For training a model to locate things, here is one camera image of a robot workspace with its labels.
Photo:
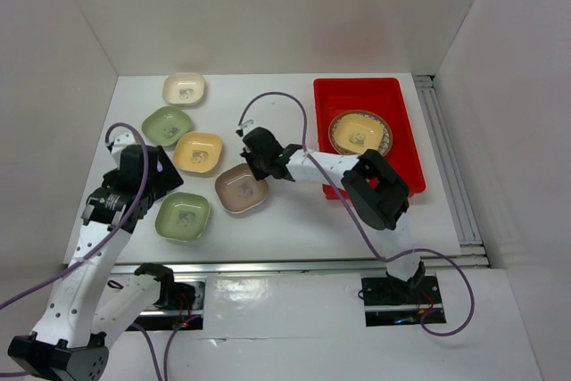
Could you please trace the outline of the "brown square panda plate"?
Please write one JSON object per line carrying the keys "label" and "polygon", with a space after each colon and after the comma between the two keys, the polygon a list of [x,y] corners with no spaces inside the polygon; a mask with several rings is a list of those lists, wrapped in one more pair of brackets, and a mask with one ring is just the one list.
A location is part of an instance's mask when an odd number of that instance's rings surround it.
{"label": "brown square panda plate", "polygon": [[262,204],[269,195],[266,181],[257,180],[246,163],[222,172],[214,186],[222,207],[232,214],[249,211]]}

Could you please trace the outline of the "round floral brown-rimmed plate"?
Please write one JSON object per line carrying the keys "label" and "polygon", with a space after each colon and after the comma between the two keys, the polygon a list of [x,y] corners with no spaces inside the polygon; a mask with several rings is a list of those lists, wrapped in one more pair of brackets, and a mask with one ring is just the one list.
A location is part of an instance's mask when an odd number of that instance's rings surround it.
{"label": "round floral brown-rimmed plate", "polygon": [[380,116],[363,110],[345,111],[329,124],[329,142],[339,154],[364,154],[374,149],[387,155],[393,145],[393,132]]}

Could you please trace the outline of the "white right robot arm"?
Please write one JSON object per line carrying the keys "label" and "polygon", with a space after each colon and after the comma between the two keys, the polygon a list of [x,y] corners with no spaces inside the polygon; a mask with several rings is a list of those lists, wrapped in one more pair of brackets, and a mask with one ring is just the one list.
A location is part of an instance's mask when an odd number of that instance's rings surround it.
{"label": "white right robot arm", "polygon": [[254,177],[329,185],[341,198],[367,248],[385,264],[389,291],[398,302],[410,302],[420,291],[425,266],[414,253],[406,212],[409,188],[374,150],[358,155],[283,147],[267,129],[244,124],[241,156]]}

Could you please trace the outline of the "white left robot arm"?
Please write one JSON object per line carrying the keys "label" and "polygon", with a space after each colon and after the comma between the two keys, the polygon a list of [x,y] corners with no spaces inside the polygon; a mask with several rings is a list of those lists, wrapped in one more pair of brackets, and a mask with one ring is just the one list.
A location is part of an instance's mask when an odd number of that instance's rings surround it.
{"label": "white left robot arm", "polygon": [[188,310],[194,287],[172,269],[146,262],[105,305],[99,303],[112,269],[135,227],[182,177],[160,146],[114,145],[117,167],[86,200],[71,266],[28,335],[8,354],[25,372],[46,380],[98,380],[119,336],[147,308]]}

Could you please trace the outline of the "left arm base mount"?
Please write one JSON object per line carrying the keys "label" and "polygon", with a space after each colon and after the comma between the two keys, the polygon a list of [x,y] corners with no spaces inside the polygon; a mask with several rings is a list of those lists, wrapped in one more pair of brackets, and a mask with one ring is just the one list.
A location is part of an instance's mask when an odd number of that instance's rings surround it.
{"label": "left arm base mount", "polygon": [[199,331],[203,329],[203,308],[206,282],[204,279],[184,280],[186,288],[166,308],[151,306],[143,311],[135,323],[150,332]]}

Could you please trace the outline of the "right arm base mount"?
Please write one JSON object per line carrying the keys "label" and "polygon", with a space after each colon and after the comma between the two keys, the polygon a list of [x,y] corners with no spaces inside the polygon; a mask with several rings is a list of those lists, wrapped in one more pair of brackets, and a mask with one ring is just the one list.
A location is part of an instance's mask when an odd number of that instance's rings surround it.
{"label": "right arm base mount", "polygon": [[363,277],[357,293],[364,305],[367,327],[444,324],[443,298],[436,276],[424,277],[411,294],[398,292],[387,277]]}

